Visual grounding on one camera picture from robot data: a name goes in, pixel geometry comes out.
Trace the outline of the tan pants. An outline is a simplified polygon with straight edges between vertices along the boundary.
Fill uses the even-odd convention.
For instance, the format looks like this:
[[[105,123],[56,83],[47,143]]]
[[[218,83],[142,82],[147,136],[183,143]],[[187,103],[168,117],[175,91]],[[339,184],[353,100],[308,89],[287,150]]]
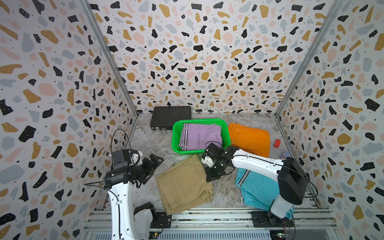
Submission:
[[[214,197],[212,183],[198,155],[192,155],[156,176],[160,197],[167,215],[179,214]]]

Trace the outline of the purple pants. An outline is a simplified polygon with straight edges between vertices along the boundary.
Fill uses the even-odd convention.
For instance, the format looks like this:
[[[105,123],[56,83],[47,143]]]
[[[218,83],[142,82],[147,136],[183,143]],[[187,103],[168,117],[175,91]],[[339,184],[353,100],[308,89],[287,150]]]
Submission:
[[[219,125],[183,124],[179,147],[182,151],[205,150],[210,144],[223,146]]]

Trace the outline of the teal pants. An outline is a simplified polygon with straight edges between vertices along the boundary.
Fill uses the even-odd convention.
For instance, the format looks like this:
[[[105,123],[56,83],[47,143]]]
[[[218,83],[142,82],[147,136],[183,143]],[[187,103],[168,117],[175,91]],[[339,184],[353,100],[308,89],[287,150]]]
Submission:
[[[263,211],[271,209],[280,193],[277,182],[246,169],[238,169],[236,186],[241,190],[245,205]]]

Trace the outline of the orange pants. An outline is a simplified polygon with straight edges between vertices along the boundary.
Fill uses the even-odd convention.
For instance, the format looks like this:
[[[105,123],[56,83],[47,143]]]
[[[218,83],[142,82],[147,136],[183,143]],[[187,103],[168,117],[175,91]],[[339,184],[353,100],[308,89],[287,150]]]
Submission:
[[[268,131],[231,123],[229,133],[232,146],[251,154],[269,157],[270,134]]]

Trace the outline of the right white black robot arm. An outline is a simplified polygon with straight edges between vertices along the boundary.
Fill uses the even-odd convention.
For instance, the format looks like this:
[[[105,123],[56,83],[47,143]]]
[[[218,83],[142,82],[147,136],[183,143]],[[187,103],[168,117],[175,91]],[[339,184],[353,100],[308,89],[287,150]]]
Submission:
[[[295,205],[301,205],[310,183],[303,168],[295,159],[274,160],[248,153],[238,147],[226,149],[210,144],[204,151],[201,162],[206,171],[207,182],[226,176],[226,168],[245,169],[270,178],[279,185],[279,194],[274,199],[267,216],[280,222]]]

